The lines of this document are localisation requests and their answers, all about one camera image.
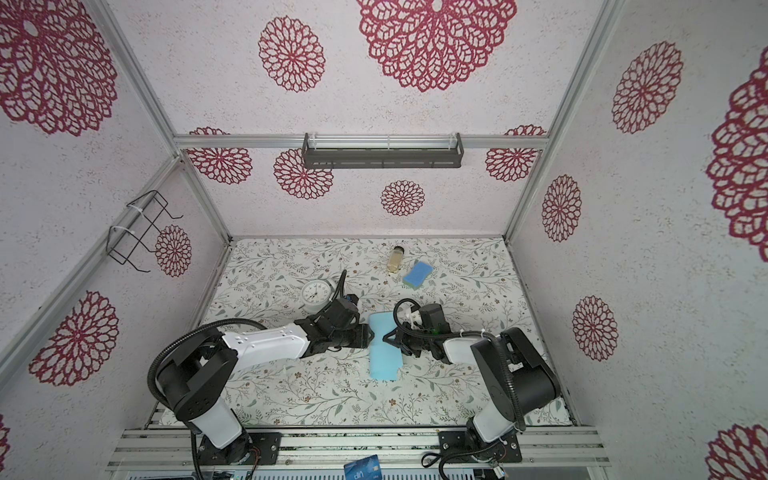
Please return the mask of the light blue paper sheet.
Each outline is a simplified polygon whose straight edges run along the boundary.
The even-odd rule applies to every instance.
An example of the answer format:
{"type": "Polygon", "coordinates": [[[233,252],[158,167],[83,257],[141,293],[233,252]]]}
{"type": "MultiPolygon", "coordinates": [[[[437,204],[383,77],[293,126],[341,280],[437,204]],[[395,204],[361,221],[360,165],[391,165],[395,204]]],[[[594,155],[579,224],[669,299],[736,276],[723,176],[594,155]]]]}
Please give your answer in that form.
{"type": "Polygon", "coordinates": [[[403,366],[403,355],[398,347],[384,341],[396,330],[392,313],[372,313],[368,324],[374,334],[369,345],[370,376],[377,381],[396,381],[403,366]]]}

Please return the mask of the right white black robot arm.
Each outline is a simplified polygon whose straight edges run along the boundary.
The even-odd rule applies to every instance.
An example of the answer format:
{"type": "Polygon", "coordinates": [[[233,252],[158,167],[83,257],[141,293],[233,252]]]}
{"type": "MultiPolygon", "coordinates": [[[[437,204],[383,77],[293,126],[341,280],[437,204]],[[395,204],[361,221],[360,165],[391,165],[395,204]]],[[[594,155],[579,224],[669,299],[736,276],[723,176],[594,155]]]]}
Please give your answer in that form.
{"type": "Polygon", "coordinates": [[[486,447],[526,430],[525,416],[561,396],[561,385],[548,363],[518,327],[499,334],[484,330],[453,331],[441,305],[420,305],[405,298],[393,308],[395,327],[383,341],[418,358],[431,354],[448,365],[476,369],[489,403],[467,423],[467,443],[486,447]]]}

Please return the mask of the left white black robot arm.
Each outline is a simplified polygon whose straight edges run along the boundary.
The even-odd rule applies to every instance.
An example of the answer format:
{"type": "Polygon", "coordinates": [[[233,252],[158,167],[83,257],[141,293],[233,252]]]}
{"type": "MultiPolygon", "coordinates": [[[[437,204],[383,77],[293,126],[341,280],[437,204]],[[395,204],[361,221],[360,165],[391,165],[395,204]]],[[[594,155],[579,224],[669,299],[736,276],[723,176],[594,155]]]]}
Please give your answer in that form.
{"type": "Polygon", "coordinates": [[[178,421],[222,451],[245,441],[246,429],[223,397],[233,373],[277,360],[364,349],[373,338],[357,305],[346,298],[279,328],[241,318],[215,321],[165,347],[150,364],[147,386],[178,421]]]}

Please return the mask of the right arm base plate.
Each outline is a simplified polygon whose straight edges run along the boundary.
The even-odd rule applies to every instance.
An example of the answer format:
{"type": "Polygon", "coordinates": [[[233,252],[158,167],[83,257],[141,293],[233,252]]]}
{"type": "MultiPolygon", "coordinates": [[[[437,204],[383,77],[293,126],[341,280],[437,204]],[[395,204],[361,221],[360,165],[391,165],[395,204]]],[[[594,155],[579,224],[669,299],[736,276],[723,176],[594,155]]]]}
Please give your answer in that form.
{"type": "Polygon", "coordinates": [[[521,448],[516,431],[486,442],[467,430],[442,431],[438,434],[440,454],[448,463],[520,463],[521,448]]]}

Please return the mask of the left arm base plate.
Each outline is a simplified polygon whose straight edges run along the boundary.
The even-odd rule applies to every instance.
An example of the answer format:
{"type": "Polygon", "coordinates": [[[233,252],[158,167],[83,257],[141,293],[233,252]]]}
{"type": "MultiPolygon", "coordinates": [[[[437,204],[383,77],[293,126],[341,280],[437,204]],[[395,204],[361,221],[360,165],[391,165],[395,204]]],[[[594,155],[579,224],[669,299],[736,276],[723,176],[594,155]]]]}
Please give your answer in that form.
{"type": "Polygon", "coordinates": [[[243,432],[231,444],[219,449],[203,436],[195,458],[199,466],[271,466],[277,463],[281,440],[279,432],[243,432]]]}

